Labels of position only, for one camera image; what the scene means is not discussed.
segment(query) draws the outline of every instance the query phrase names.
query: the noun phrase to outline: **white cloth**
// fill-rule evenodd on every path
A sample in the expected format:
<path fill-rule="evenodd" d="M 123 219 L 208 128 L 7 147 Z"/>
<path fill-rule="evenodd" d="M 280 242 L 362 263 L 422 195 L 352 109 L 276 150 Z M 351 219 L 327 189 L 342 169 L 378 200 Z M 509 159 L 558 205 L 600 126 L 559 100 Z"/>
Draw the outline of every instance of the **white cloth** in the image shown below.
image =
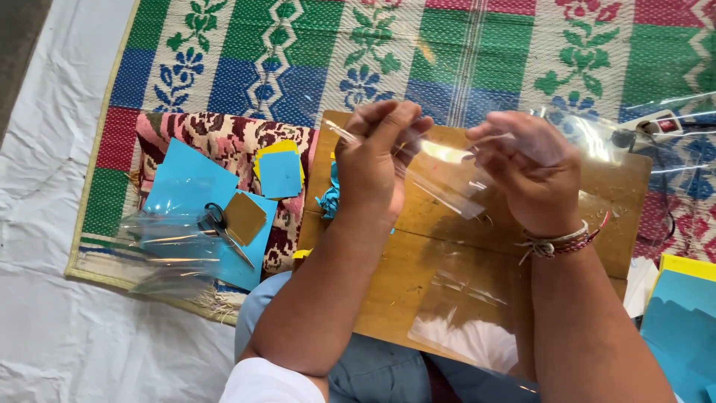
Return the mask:
<path fill-rule="evenodd" d="M 67 280 L 134 0 L 54 0 L 0 151 L 0 402 L 216 403 L 233 328 Z"/>
<path fill-rule="evenodd" d="M 219 403 L 325 403 L 320 389 L 298 372 L 261 359 L 233 368 Z"/>

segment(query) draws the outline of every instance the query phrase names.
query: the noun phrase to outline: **woven mat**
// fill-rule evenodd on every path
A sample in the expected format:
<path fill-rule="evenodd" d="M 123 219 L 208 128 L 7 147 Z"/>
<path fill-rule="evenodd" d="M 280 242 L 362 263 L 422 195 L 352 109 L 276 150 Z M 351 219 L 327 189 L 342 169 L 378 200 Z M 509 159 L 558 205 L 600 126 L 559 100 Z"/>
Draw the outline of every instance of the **woven mat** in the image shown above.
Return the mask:
<path fill-rule="evenodd" d="M 95 276 L 102 259 L 79 251 L 110 241 L 113 220 L 135 205 L 127 173 L 139 164 L 141 112 L 210 111 L 317 127 L 326 109 L 409 98 L 448 125 L 544 103 L 626 121 L 635 118 L 632 106 L 716 89 L 712 8 L 702 1 L 139 0 L 136 7 L 67 270 L 124 288 L 123 279 Z M 684 101 L 676 112 L 703 107 Z M 716 261 L 716 150 L 710 139 L 669 146 L 684 159 L 698 152 L 707 167 L 693 180 L 669 178 L 677 233 L 637 252 Z M 643 232 L 663 230 L 659 192 L 655 182 Z M 198 310 L 209 316 L 206 308 Z"/>

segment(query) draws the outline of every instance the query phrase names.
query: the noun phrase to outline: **blue paper square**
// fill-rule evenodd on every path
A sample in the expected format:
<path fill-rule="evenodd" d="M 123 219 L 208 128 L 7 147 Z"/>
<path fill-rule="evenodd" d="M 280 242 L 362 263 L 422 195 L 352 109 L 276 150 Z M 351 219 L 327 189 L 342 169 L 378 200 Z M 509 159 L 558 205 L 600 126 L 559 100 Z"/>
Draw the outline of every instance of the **blue paper square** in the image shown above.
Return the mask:
<path fill-rule="evenodd" d="M 301 193 L 301 159 L 293 151 L 264 154 L 258 160 L 261 193 L 267 199 L 295 197 Z"/>
<path fill-rule="evenodd" d="M 231 285 L 251 291 L 261 280 L 263 255 L 266 251 L 266 243 L 269 241 L 268 235 L 271 232 L 271 225 L 274 223 L 274 215 L 276 215 L 276 208 L 279 203 L 275 200 L 265 199 L 261 196 L 241 190 L 236 191 L 236 193 L 244 193 L 246 196 L 250 197 L 251 200 L 253 200 L 253 202 L 266 213 L 266 222 L 263 223 L 263 226 L 258 231 L 258 234 L 256 234 L 253 238 L 251 243 L 241 247 L 241 250 L 243 250 L 243 253 L 246 254 L 254 268 L 251 268 L 251 266 L 241 256 L 239 256 L 236 251 L 227 247 L 219 254 L 219 259 L 221 260 L 221 270 L 219 271 L 219 275 L 217 277 L 219 280 L 227 282 Z"/>
<path fill-rule="evenodd" d="M 192 214 L 203 212 L 209 202 L 224 208 L 233 197 L 237 183 L 238 176 L 172 138 L 164 162 L 157 167 L 145 210 Z"/>

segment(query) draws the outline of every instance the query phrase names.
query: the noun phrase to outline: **white sleeve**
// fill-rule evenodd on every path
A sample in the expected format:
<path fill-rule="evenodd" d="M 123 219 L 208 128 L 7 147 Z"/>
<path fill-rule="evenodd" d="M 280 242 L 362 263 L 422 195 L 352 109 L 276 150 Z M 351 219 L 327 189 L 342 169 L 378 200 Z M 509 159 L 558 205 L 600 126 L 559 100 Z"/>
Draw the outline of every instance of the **white sleeve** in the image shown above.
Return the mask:
<path fill-rule="evenodd" d="M 298 372 L 260 359 L 240 361 L 219 403 L 326 403 L 320 389 Z"/>

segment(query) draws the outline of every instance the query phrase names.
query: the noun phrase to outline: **blue flower pattern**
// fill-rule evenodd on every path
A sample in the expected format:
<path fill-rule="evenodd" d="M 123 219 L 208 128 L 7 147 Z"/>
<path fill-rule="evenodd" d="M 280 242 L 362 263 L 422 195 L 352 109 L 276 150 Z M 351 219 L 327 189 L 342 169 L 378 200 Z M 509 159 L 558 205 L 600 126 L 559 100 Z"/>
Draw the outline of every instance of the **blue flower pattern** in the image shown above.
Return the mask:
<path fill-rule="evenodd" d="M 190 47 L 186 54 L 184 52 L 176 54 L 177 62 L 172 67 L 159 66 L 160 78 L 166 89 L 163 90 L 159 88 L 159 85 L 154 85 L 154 93 L 162 101 L 162 104 L 154 108 L 155 112 L 184 112 L 181 105 L 189 99 L 189 94 L 177 93 L 191 88 L 194 85 L 195 76 L 204 72 L 204 64 L 201 63 L 203 58 L 203 54 L 194 53 L 194 48 Z"/>
<path fill-rule="evenodd" d="M 591 109 L 594 107 L 594 99 L 592 97 L 586 97 L 579 102 L 579 92 L 572 91 L 569 93 L 567 100 L 561 96 L 552 98 L 552 105 L 570 113 L 571 115 L 585 118 L 587 120 L 596 120 L 599 117 L 599 113 Z M 570 143 L 575 143 L 581 137 L 581 133 L 576 133 L 575 128 L 569 123 L 568 119 L 561 112 L 552 112 L 548 116 L 549 121 L 557 126 L 559 130 L 567 137 Z"/>
<path fill-rule="evenodd" d="M 370 74 L 368 65 L 362 65 L 360 71 L 352 68 L 348 70 L 347 79 L 340 82 L 339 88 L 346 93 L 344 103 L 346 108 L 355 110 L 358 105 L 369 102 L 389 100 L 395 96 L 392 91 L 378 95 L 376 85 L 380 83 L 380 74 Z"/>

